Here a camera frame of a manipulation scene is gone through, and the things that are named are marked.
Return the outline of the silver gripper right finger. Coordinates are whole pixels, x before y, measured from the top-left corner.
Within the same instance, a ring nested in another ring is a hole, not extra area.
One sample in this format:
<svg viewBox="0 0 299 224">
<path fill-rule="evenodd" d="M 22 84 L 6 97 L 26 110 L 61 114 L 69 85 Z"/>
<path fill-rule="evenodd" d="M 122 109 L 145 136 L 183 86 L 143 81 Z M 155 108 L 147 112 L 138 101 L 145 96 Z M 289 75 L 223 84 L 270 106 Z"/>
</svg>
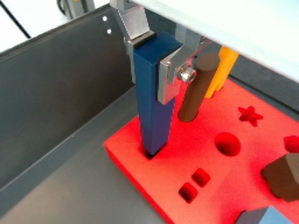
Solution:
<svg viewBox="0 0 299 224">
<path fill-rule="evenodd" d="M 158 101 L 166 105 L 179 94 L 181 84 L 190 84 L 197 76 L 194 58 L 209 46 L 211 40 L 178 24 L 175 39 L 182 43 L 159 64 Z"/>
</svg>

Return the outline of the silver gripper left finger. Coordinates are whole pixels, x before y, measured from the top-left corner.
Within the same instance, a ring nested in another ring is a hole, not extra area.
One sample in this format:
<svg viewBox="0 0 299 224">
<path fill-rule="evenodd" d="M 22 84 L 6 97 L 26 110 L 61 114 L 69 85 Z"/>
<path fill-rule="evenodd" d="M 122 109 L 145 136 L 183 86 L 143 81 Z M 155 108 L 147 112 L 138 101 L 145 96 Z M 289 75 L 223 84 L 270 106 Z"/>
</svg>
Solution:
<svg viewBox="0 0 299 224">
<path fill-rule="evenodd" d="M 137 81 L 134 50 L 154 36 L 150 29 L 146 9 L 130 0 L 110 0 L 110 6 L 125 36 L 126 53 L 130 57 L 133 81 Z"/>
</svg>

